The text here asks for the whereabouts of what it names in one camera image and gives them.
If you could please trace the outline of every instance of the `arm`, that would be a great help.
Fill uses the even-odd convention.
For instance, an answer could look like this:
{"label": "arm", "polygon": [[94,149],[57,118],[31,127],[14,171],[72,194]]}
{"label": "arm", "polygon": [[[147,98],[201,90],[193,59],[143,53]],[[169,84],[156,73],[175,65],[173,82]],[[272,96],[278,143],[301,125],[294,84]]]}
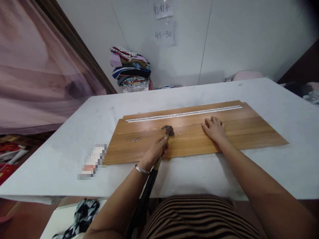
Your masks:
{"label": "arm", "polygon": [[[167,138],[163,136],[152,144],[143,159],[139,161],[138,166],[150,171],[160,157],[165,143],[167,143]],[[147,178],[146,174],[133,168],[96,215],[85,233],[84,239],[123,238]]]}
{"label": "arm", "polygon": [[269,238],[317,238],[318,221],[286,189],[227,140],[217,118],[202,124],[228,162]]}

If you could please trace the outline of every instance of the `wood grain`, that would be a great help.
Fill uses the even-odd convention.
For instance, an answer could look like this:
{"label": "wood grain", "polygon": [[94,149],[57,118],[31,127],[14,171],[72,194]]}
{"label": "wood grain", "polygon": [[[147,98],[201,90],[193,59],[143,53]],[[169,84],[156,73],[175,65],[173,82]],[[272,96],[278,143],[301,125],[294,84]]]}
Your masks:
{"label": "wood grain", "polygon": [[[243,108],[178,118],[128,123],[126,119],[152,117],[241,105]],[[239,149],[284,145],[288,142],[278,134],[247,103],[240,101],[188,107],[178,110],[158,111],[124,116],[118,121],[104,164],[139,161],[150,144],[165,134],[161,127],[173,126],[175,135],[169,139],[168,158],[220,152],[218,145],[209,139],[201,124],[205,118],[215,116],[225,122],[226,135]],[[130,143],[134,138],[141,140]]]}

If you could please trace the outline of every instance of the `striped shirt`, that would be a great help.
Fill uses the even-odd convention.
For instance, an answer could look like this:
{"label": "striped shirt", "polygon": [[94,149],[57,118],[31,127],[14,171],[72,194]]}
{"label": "striped shirt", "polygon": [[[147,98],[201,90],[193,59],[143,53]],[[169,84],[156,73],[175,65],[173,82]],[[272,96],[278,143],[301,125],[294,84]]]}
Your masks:
{"label": "striped shirt", "polygon": [[227,201],[213,195],[165,199],[144,228],[146,238],[260,238],[259,231]]}

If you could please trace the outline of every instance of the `hammer handle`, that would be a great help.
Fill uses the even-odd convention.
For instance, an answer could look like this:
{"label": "hammer handle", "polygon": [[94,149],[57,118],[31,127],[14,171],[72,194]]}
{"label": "hammer handle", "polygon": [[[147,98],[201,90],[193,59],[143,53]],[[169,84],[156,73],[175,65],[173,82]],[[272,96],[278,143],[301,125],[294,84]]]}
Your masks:
{"label": "hammer handle", "polygon": [[136,207],[136,210],[132,216],[132,219],[129,223],[129,226],[126,230],[125,238],[131,239],[131,236],[133,234],[134,228],[138,226],[139,222],[141,221],[142,215],[146,213],[147,208],[149,206],[149,200],[150,200],[150,194],[152,192],[157,173],[159,171],[160,162],[162,161],[162,155],[164,150],[166,149],[167,143],[163,146],[162,153],[160,157],[157,159],[156,163],[154,164],[154,167],[149,175],[149,178],[147,179],[142,197]]}

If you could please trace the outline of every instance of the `bracelet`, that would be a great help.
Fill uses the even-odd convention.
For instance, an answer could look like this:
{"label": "bracelet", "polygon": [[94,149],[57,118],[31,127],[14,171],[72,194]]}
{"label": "bracelet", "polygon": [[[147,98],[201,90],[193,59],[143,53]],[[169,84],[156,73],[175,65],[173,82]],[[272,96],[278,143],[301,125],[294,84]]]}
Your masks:
{"label": "bracelet", "polygon": [[137,164],[135,165],[135,168],[137,169],[137,171],[139,171],[139,172],[141,172],[141,173],[143,173],[143,174],[147,174],[147,175],[150,174],[149,171],[146,171],[146,170],[140,168],[139,166],[137,166]]}

